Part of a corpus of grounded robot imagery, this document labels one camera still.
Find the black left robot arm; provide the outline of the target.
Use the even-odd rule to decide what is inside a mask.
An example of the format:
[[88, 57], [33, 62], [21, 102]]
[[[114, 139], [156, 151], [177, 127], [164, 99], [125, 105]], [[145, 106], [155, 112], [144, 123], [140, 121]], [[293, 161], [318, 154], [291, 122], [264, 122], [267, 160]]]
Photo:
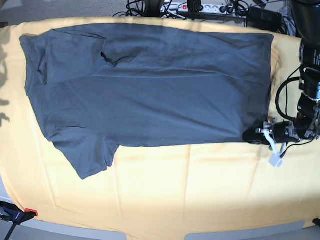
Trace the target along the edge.
[[[267, 145], [308, 144], [320, 137], [320, 2], [291, 0], [289, 2], [296, 30], [301, 35], [298, 77], [290, 75], [275, 95], [277, 113], [282, 122], [264, 122], [246, 130], [242, 139], [249, 144]], [[302, 91], [297, 105], [298, 114], [291, 117], [282, 112], [280, 94], [288, 84], [298, 81]]]

